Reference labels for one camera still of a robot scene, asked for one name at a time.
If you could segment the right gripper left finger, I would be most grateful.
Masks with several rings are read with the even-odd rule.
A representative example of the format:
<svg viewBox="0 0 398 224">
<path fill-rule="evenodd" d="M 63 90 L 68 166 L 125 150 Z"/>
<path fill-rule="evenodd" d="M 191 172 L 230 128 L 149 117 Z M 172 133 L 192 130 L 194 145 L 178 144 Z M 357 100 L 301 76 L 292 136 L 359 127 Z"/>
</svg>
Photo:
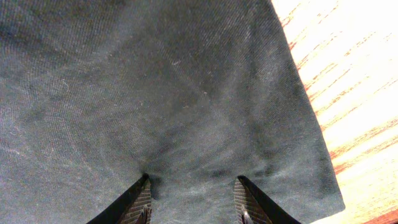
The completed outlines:
<svg viewBox="0 0 398 224">
<path fill-rule="evenodd" d="M 150 224 L 151 215 L 151 183 L 144 174 L 88 224 Z"/>
</svg>

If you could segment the black t-shirt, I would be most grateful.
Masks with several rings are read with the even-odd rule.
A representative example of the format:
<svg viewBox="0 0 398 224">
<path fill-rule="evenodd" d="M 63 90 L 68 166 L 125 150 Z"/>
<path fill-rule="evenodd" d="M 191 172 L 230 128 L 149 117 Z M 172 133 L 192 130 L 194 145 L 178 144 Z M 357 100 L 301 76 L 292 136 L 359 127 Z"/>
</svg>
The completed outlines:
<svg viewBox="0 0 398 224">
<path fill-rule="evenodd" d="M 2 1 L 1 222 L 86 223 L 142 174 L 154 223 L 232 223 L 245 175 L 344 210 L 270 1 Z"/>
</svg>

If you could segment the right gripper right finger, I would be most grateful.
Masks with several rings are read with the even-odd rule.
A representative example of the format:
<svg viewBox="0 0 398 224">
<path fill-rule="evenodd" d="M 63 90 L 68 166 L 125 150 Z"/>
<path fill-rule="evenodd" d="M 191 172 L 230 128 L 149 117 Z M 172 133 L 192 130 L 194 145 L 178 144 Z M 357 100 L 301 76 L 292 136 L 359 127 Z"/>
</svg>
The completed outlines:
<svg viewBox="0 0 398 224">
<path fill-rule="evenodd" d="M 234 181 L 233 196 L 240 224 L 300 224 L 243 175 Z"/>
</svg>

